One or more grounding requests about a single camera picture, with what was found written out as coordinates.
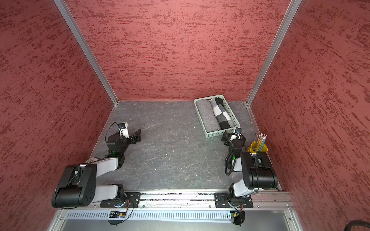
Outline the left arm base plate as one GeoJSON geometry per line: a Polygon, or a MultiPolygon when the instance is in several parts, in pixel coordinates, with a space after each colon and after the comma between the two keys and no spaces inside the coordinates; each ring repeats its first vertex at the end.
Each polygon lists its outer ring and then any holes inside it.
{"type": "Polygon", "coordinates": [[[141,193],[139,192],[128,192],[124,194],[124,198],[115,198],[100,202],[101,208],[113,208],[113,209],[124,209],[124,208],[138,208],[141,193]]]}

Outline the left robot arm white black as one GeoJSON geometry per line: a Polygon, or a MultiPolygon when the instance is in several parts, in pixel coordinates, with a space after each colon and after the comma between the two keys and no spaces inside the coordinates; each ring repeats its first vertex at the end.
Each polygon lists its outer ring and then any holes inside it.
{"type": "Polygon", "coordinates": [[[129,207],[130,200],[121,184],[98,185],[96,180],[99,176],[120,169],[128,147],[140,141],[140,129],[134,135],[129,135],[128,130],[122,127],[108,138],[108,155],[105,158],[67,166],[55,189],[52,206],[75,209],[99,202],[102,208],[129,207]]]}

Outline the grey knitted scarf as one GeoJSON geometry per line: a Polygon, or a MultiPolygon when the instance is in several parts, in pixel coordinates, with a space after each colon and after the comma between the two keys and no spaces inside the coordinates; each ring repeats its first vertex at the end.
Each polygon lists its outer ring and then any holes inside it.
{"type": "Polygon", "coordinates": [[[199,100],[196,102],[199,115],[207,133],[219,131],[221,129],[218,120],[216,119],[210,101],[199,100]]]}

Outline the black white checkered scarf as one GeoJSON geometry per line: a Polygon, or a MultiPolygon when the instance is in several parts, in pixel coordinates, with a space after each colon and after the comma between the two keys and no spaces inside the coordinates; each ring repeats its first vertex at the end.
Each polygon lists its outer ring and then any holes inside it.
{"type": "Polygon", "coordinates": [[[225,110],[223,100],[221,98],[212,98],[210,102],[214,116],[219,122],[220,128],[222,130],[225,130],[235,127],[233,120],[231,119],[228,112],[225,110]]]}

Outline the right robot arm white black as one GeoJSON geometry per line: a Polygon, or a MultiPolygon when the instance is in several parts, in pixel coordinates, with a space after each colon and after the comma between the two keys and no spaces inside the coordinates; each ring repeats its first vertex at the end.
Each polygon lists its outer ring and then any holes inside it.
{"type": "Polygon", "coordinates": [[[260,190],[277,188],[278,179],[267,155],[266,139],[267,135],[260,133],[257,140],[246,147],[246,138],[240,128],[234,132],[224,132],[221,141],[228,147],[224,161],[225,174],[242,174],[240,181],[230,185],[228,200],[247,198],[260,190]]]}

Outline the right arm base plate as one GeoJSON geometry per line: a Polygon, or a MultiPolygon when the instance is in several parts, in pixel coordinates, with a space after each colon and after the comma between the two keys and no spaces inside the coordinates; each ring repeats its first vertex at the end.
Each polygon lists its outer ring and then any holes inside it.
{"type": "Polygon", "coordinates": [[[228,193],[215,193],[216,208],[253,208],[251,196],[229,197],[228,193]]]}

